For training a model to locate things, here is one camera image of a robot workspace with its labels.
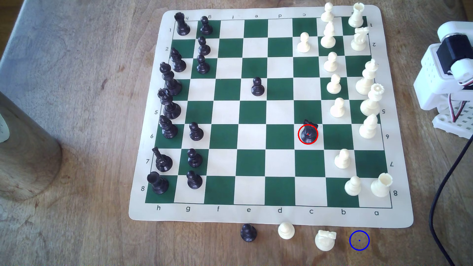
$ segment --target white square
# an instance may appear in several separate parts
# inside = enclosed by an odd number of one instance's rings
[[[268,78],[281,79],[294,77],[292,57],[268,57]]]
[[[327,206],[327,184],[324,177],[295,177],[296,205]]]
[[[267,124],[294,124],[294,101],[266,101]]]
[[[268,57],[268,38],[244,38],[243,58]]]
[[[187,176],[177,176],[175,203],[204,203],[206,176],[202,177],[202,186],[192,189],[187,184]]]
[[[217,79],[240,79],[243,58],[218,58]]]
[[[265,177],[235,177],[233,204],[264,205]]]
[[[294,150],[266,150],[264,175],[267,177],[294,177]]]
[[[239,150],[266,149],[266,124],[239,124],[236,148]]]
[[[240,101],[213,101],[212,124],[238,124]]]
[[[208,176],[234,177],[237,173],[236,149],[209,149]]]
[[[292,19],[268,19],[268,37],[292,37]]]

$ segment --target white chess piece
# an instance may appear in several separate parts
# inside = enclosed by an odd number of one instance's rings
[[[376,197],[386,197],[389,194],[389,187],[393,183],[393,177],[390,174],[382,173],[378,179],[371,183],[371,192]]]
[[[300,43],[297,44],[297,51],[300,53],[307,53],[309,50],[309,34],[307,32],[303,32],[300,35]]]
[[[374,59],[365,63],[365,69],[362,72],[363,78],[358,80],[355,84],[355,89],[359,94],[368,95],[371,90],[371,85],[374,83],[378,64]]]
[[[335,246],[336,232],[319,230],[315,235],[315,245],[321,251],[329,251]]]
[[[347,149],[341,149],[340,153],[335,156],[335,165],[340,169],[345,169],[350,165],[350,153]]]
[[[282,239],[291,239],[295,232],[294,226],[288,222],[283,222],[278,227],[278,234]]]
[[[345,192],[350,196],[356,196],[361,191],[361,180],[357,176],[353,176],[345,183]]]
[[[342,86],[340,85],[340,75],[333,74],[330,78],[330,82],[327,83],[327,91],[332,94],[337,94],[342,90]]]
[[[353,5],[353,14],[348,19],[348,24],[353,28],[358,28],[363,25],[363,16],[362,12],[365,10],[365,5],[363,3],[356,3]]]
[[[383,97],[384,87],[381,84],[375,83],[371,85],[371,90],[368,93],[368,99],[361,102],[359,107],[360,111],[368,115],[377,115],[379,114],[379,101]]]
[[[345,107],[343,98],[336,98],[332,107],[330,107],[330,114],[333,117],[342,117],[345,114]]]
[[[324,69],[327,72],[334,72],[337,70],[338,64],[336,62],[337,60],[337,53],[336,52],[330,52],[327,57],[327,61],[324,63]]]
[[[371,139],[376,135],[376,127],[378,124],[378,118],[375,114],[368,115],[363,121],[361,127],[359,127],[359,134],[365,139]]]

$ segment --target black pawn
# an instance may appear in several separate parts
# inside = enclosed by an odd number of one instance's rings
[[[168,89],[160,89],[158,92],[161,104],[164,105],[163,114],[169,119],[176,119],[181,114],[181,107],[173,102],[173,97],[169,95]]]
[[[187,172],[187,185],[192,189],[197,189],[202,186],[202,177],[190,170]]]
[[[201,32],[204,35],[210,35],[213,32],[212,26],[209,25],[209,19],[206,16],[201,17]]]
[[[255,96],[261,96],[264,93],[264,86],[261,85],[261,78],[256,77],[253,79],[253,86],[251,87],[251,93]]]
[[[171,96],[178,95],[182,90],[182,84],[174,79],[174,72],[171,71],[171,66],[166,62],[161,62],[159,71],[163,73],[162,78],[166,81],[166,89],[169,90]]]
[[[156,156],[156,168],[159,172],[167,172],[173,166],[173,160],[171,157],[161,154],[157,147],[152,149],[154,155]]]
[[[199,125],[197,125],[196,122],[190,123],[189,128],[191,129],[191,132],[189,133],[191,140],[199,141],[204,137],[204,131],[199,128]]]
[[[169,118],[164,115],[159,116],[159,125],[163,129],[161,132],[167,139],[174,138],[177,135],[177,126],[174,125]]]
[[[187,159],[187,162],[192,168],[197,168],[202,164],[202,155],[198,154],[196,150],[189,149],[187,151],[187,156],[189,157],[189,159]]]
[[[246,242],[251,242],[253,241],[256,236],[258,235],[258,232],[256,229],[249,223],[245,223],[243,227],[241,228],[240,231],[240,236],[243,240]]]
[[[182,72],[187,67],[184,60],[182,60],[182,55],[174,47],[171,47],[171,60],[173,63],[173,70],[176,72]]]
[[[207,45],[207,41],[204,36],[200,36],[197,41],[199,42],[199,49],[197,50],[201,55],[210,54],[210,46]]]
[[[179,34],[180,36],[185,36],[189,34],[191,28],[184,21],[184,14],[178,12],[174,15],[174,19],[177,21],[177,34]]]

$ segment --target black chess piece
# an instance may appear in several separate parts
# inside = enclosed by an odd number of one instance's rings
[[[180,36],[189,34],[191,28],[184,21],[184,14],[182,12],[178,12],[174,15],[174,19],[177,21],[177,34]]]
[[[156,156],[156,168],[159,172],[167,172],[173,166],[173,160],[171,157],[161,154],[157,147],[152,149],[154,155]]]
[[[204,36],[200,36],[197,41],[199,42],[199,49],[197,51],[201,55],[208,55],[210,54],[210,46],[207,45],[207,41],[205,40]]]
[[[201,54],[197,56],[197,62],[199,63],[197,65],[197,72],[200,74],[206,74],[210,70],[210,65],[205,62],[205,57]]]
[[[187,172],[187,185],[192,189],[197,189],[202,186],[202,177],[190,170]]]
[[[173,61],[173,70],[176,72],[182,72],[187,67],[182,55],[174,47],[171,47],[171,60]]]
[[[241,238],[246,241],[246,242],[251,242],[253,241],[256,236],[258,235],[258,232],[256,229],[249,223],[245,223],[243,227],[241,228],[240,231],[240,236]]]
[[[169,95],[168,89],[160,89],[158,92],[161,104],[164,105],[163,114],[169,119],[176,119],[181,114],[181,106],[173,102],[173,97]]]
[[[174,72],[171,71],[171,66],[166,62],[161,62],[159,71],[163,73],[162,78],[166,81],[165,88],[169,90],[169,95],[178,95],[182,91],[182,84],[174,79]]]
[[[251,87],[251,93],[255,96],[261,96],[264,93],[264,86],[261,84],[261,78],[255,77],[253,79],[253,86]]]
[[[196,150],[189,149],[187,151],[187,156],[189,157],[189,159],[187,159],[187,162],[192,168],[197,168],[202,164],[202,155],[198,154]]]
[[[213,32],[213,28],[209,25],[209,19],[206,16],[201,17],[202,27],[201,32],[204,35],[210,35]]]
[[[160,176],[158,172],[151,172],[146,179],[148,180],[148,183],[151,184],[151,187],[156,194],[163,194],[169,188],[169,181]]]
[[[189,133],[191,140],[199,141],[204,137],[204,131],[199,128],[199,125],[196,122],[190,123],[189,128],[191,129],[191,132]]]
[[[164,115],[159,116],[159,125],[162,128],[162,134],[165,138],[171,139],[177,135],[177,126]]]

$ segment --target green square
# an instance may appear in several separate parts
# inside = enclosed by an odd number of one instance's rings
[[[243,39],[220,39],[219,57],[243,57]]]
[[[292,79],[268,79],[268,100],[293,100],[294,86]]]
[[[195,38],[199,38],[200,36],[204,36],[206,39],[218,39],[220,38],[220,20],[211,20],[209,19],[209,25],[212,26],[213,31],[209,35],[204,35],[201,32],[202,22],[199,20],[197,22],[197,34]]]
[[[268,57],[292,57],[292,37],[268,38]]]
[[[174,203],[174,195],[176,193],[177,176],[163,176],[169,182],[169,188],[162,194],[156,194],[153,191],[153,186],[148,184],[146,189],[145,203]]]
[[[344,100],[348,100],[348,83],[346,77],[340,78],[340,86],[342,89],[337,94],[332,94],[327,91],[327,84],[330,82],[331,78],[320,78],[320,92],[322,96],[322,100],[335,100],[336,98],[340,97]]]
[[[160,149],[180,149],[182,147],[182,136],[184,132],[184,125],[177,124],[177,135],[174,138],[167,139],[163,136],[162,128],[158,125],[158,130],[153,136],[156,138],[154,146]]]
[[[265,150],[238,150],[236,175],[264,177]]]
[[[297,177],[325,177],[324,151],[295,151]]]
[[[345,183],[349,178],[325,179],[327,189],[327,207],[359,208],[358,196],[350,196],[345,192]]]
[[[197,59],[194,58],[192,62],[192,72],[191,72],[191,79],[214,79],[217,73],[217,59],[216,58],[206,58],[205,62],[209,64],[210,70],[205,74],[200,74],[197,72]]]
[[[181,54],[182,58],[193,58],[194,57],[194,48],[195,48],[195,39],[190,40],[173,40],[171,42],[171,47],[175,48]]]
[[[314,57],[294,57],[293,71],[295,78],[318,78],[319,58]]]
[[[356,174],[358,177],[378,178],[387,173],[384,151],[355,151]]]
[[[235,198],[235,177],[207,176],[204,204],[232,205]]]
[[[236,149],[237,142],[237,124],[212,124],[210,149]]]
[[[296,185],[293,177],[266,177],[264,205],[295,206]]]
[[[352,150],[351,124],[324,124],[324,148],[326,150]]]
[[[303,124],[305,119],[315,124],[322,124],[321,101],[294,101],[294,123]]]
[[[265,124],[265,123],[266,123],[266,101],[240,101],[239,124]]]
[[[294,134],[296,133],[293,124],[267,124],[266,148],[291,150],[294,148]]]
[[[240,99],[241,79],[215,80],[214,101],[238,101]]]
[[[371,60],[371,55],[347,55],[345,63],[347,66],[347,77],[363,77],[361,74],[365,69],[366,62]]]
[[[324,48],[320,45],[320,40],[322,39],[322,36],[319,36],[319,56],[328,56],[330,52],[336,52],[337,56],[345,55],[345,49],[343,48],[343,36],[334,36],[334,38],[335,46],[332,48]]]
[[[292,36],[300,37],[303,32],[309,33],[309,36],[317,36],[317,18],[293,18]]]
[[[252,79],[254,77],[266,78],[268,73],[268,58],[243,58],[241,77]]]
[[[213,101],[188,101],[185,123],[211,124]]]
[[[245,31],[243,38],[267,38],[268,20],[267,19],[247,19],[245,20]]]
[[[207,162],[209,161],[209,150],[208,149],[195,149],[198,154],[202,156],[202,164],[199,167],[193,168],[189,165],[187,161],[189,156],[187,156],[188,149],[181,149],[181,160],[179,161],[179,171],[178,175],[187,175],[189,170],[194,171],[196,174],[201,176],[207,175]]]

